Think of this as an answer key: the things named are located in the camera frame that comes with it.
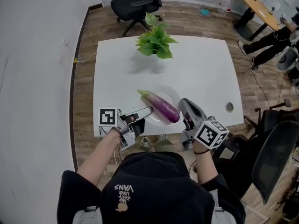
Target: black office chair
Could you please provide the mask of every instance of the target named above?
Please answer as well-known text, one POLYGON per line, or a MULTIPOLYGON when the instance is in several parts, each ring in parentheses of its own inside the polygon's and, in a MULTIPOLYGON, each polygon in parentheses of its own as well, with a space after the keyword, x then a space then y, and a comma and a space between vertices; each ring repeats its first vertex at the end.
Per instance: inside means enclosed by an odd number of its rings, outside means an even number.
POLYGON ((266 204, 298 138, 299 124, 283 121, 251 140, 243 135, 228 138, 215 151, 213 161, 240 199, 253 183, 266 204), (230 160, 220 158, 225 148, 234 152, 230 160))
POLYGON ((257 135, 260 135, 268 130, 273 129, 279 122, 284 120, 292 120, 299 122, 299 109, 293 111, 285 111, 285 110, 273 110, 278 107, 291 107, 291 102, 289 99, 285 99, 283 103, 280 103, 275 106, 271 106, 270 109, 265 110, 263 112, 263 116, 261 117, 261 108, 256 108, 255 111, 258 112, 258 123, 256 124, 252 121, 248 116, 244 116, 245 120, 247 120, 254 128, 255 132, 249 138, 252 139, 257 135))
MULTIPOLYGON (((127 32, 137 23, 140 22, 148 31, 150 28, 144 22, 145 12, 152 13, 158 11, 162 7, 161 0, 112 0, 111 8, 118 16, 117 22, 120 20, 130 21, 131 24, 127 27, 122 36, 126 36, 127 32)), ((162 21, 162 17, 156 15, 159 21, 162 21)))

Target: purple eggplant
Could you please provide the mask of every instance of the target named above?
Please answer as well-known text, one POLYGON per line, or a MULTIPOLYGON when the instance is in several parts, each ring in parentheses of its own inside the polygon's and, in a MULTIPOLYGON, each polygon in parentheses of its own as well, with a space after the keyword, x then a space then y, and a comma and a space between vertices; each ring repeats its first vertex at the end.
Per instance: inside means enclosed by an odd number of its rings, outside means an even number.
POLYGON ((165 118, 170 122, 176 123, 179 121, 179 113, 176 108, 169 104, 166 100, 150 91, 137 90, 138 93, 147 99, 165 118))

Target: green plant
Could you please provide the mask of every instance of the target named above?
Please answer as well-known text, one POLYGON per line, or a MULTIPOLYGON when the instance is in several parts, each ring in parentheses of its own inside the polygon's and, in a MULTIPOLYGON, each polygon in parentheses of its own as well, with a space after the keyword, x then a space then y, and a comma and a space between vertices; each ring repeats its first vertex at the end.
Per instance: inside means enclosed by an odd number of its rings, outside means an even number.
POLYGON ((178 43, 170 38, 163 28, 168 27, 166 24, 157 24, 158 19, 149 13, 145 15, 145 21, 152 26, 152 31, 143 33, 138 37, 136 46, 140 46, 137 50, 146 56, 157 54, 161 59, 173 58, 169 50, 169 43, 178 43))

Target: white table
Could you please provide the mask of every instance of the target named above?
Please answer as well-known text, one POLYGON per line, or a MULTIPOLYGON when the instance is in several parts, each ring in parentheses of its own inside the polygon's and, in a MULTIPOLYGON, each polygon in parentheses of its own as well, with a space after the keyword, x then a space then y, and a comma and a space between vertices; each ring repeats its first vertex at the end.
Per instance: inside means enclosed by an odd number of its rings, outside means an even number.
MULTIPOLYGON (((144 56, 136 49, 136 37, 101 41, 94 73, 93 128, 100 135, 98 108, 117 107, 123 113, 146 107, 140 90, 169 90, 176 99, 188 98, 207 116, 214 115, 225 126, 243 123, 239 85, 233 62, 223 40, 173 35, 179 43, 170 44, 173 59, 144 56), (234 110, 228 113, 227 102, 234 110)), ((182 114, 178 123, 156 126, 146 119, 144 135, 180 133, 184 130, 182 114)))

